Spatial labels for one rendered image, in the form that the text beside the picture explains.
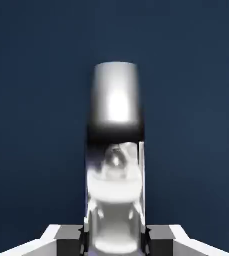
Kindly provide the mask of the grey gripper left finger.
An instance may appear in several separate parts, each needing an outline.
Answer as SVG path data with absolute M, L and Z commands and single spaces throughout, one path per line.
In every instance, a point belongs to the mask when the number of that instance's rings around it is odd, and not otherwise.
M 83 225 L 51 224 L 39 239 L 0 253 L 0 256 L 81 256 Z

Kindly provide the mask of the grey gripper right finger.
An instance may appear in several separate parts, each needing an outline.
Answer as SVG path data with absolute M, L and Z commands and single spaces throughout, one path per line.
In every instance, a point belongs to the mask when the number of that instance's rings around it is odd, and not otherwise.
M 181 225 L 149 225 L 145 256 L 229 256 L 229 252 L 191 239 Z

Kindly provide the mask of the dark blue cabinet door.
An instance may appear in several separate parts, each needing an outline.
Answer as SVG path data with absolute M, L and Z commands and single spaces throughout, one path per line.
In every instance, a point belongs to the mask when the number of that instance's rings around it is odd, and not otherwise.
M 229 252 L 229 0 L 0 0 L 0 253 L 83 220 L 111 61 L 139 69 L 148 224 Z

